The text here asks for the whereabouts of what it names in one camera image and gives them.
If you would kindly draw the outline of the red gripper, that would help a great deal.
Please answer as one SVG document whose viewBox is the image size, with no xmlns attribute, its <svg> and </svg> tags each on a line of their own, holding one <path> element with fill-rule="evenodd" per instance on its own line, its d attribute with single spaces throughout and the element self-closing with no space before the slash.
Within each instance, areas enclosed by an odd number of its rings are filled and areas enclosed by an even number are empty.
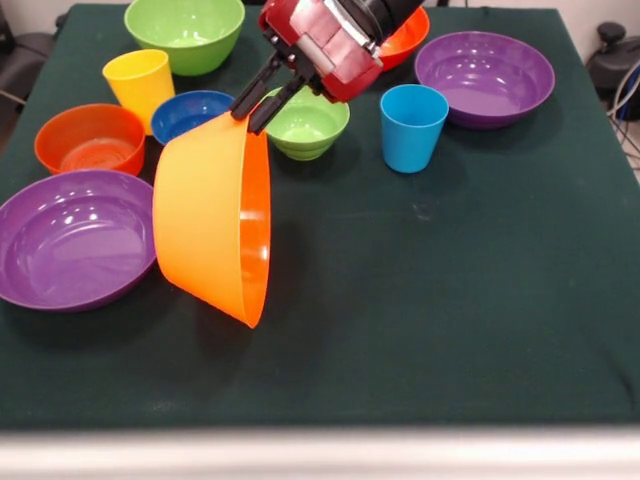
<svg viewBox="0 0 640 480">
<path fill-rule="evenodd" d="M 237 121 L 252 112 L 249 133 L 260 134 L 307 84 L 333 102 L 348 103 L 382 72 L 381 30 L 362 1 L 268 1 L 259 25 L 275 53 L 230 107 Z M 282 65 L 297 75 L 261 101 Z"/>
</svg>

